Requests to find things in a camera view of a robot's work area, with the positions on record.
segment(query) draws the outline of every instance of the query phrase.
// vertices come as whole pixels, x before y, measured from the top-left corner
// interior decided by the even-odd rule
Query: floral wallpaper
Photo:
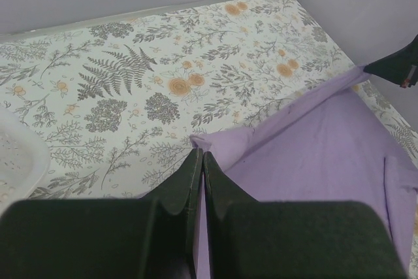
[[[257,125],[352,66],[296,0],[236,0],[0,44],[0,99],[50,147],[32,198],[135,197],[191,133]],[[353,89],[418,165],[418,134]]]

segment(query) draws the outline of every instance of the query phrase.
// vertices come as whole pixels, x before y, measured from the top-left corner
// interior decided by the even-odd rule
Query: black object
[[[370,207],[261,203],[203,160],[211,278],[406,278]]]
[[[418,81],[418,35],[405,48],[379,59],[364,68],[403,88],[410,88]]]
[[[202,171],[212,279],[406,278],[372,209],[258,202],[201,150],[141,199],[12,205],[0,278],[196,278]]]
[[[0,278],[196,278],[201,168],[192,150],[142,199],[15,203],[0,220]]]

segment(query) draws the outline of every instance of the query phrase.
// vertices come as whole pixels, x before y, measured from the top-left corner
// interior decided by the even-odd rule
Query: white laundry basket
[[[49,166],[46,143],[0,105],[0,214],[30,196]]]

